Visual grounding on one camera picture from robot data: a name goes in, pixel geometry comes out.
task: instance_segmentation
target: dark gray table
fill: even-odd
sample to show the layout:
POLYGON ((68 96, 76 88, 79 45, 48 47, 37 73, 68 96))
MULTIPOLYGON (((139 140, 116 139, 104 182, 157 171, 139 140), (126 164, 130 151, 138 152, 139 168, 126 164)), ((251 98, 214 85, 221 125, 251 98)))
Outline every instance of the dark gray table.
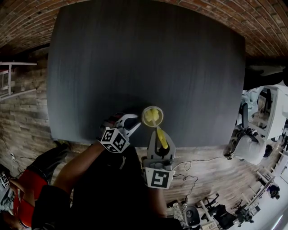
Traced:
MULTIPOLYGON (((52 136, 94 142, 103 119, 157 105, 177 147, 227 144, 244 72, 244 38, 191 10, 149 0, 66 6, 49 51, 52 136)), ((151 131, 142 125, 131 143, 147 146, 151 131)))

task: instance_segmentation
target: yellow handle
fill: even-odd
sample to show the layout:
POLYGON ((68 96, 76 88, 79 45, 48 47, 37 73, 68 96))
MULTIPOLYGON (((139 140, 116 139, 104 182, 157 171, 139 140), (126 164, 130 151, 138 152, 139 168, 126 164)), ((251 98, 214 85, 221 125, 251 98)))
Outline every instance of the yellow handle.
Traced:
POLYGON ((164 149, 168 148, 168 144, 162 129, 157 127, 157 135, 164 149))

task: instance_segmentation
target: brick ceiling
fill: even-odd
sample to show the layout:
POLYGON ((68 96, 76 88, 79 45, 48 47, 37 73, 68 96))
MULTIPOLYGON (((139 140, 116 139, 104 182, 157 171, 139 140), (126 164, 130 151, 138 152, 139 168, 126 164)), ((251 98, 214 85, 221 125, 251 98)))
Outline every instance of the brick ceiling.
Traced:
MULTIPOLYGON (((246 39, 248 58, 288 57, 288 7, 283 0, 161 0, 211 17, 246 39)), ((77 0, 3 0, 0 55, 50 42, 62 6, 77 0)))

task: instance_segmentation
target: metal stand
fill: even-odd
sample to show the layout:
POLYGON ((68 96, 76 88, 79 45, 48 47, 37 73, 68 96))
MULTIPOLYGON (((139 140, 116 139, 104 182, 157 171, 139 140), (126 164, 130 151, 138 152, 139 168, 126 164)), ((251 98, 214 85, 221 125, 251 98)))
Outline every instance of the metal stand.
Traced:
POLYGON ((0 101, 8 99, 8 98, 19 96, 21 94, 30 93, 30 92, 37 90, 36 88, 34 88, 34 89, 30 89, 30 90, 21 91, 18 93, 12 92, 11 88, 15 85, 15 82, 11 82, 12 65, 36 66, 37 63, 33 63, 33 62, 0 62, 0 66, 9 66, 8 70, 0 72, 0 75, 2 75, 2 88, 0 90, 6 90, 6 89, 8 90, 8 93, 4 93, 4 94, 0 95, 0 101), (8 85, 7 86, 4 86, 4 74, 8 74, 8 85))

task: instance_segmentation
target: black and white marker cube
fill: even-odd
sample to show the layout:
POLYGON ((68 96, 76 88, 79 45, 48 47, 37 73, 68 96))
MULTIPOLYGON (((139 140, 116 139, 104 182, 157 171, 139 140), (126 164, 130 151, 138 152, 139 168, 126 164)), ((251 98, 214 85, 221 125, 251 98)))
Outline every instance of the black and white marker cube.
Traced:
POLYGON ((106 127, 100 143, 112 153, 122 153, 130 145, 117 128, 109 127, 106 127))
POLYGON ((0 180, 1 180, 1 184, 2 184, 3 188, 7 188, 9 186, 9 181, 8 181, 7 177, 5 176, 5 174, 1 175, 0 180))
POLYGON ((145 168, 147 186, 156 189, 169 189, 175 171, 145 168))

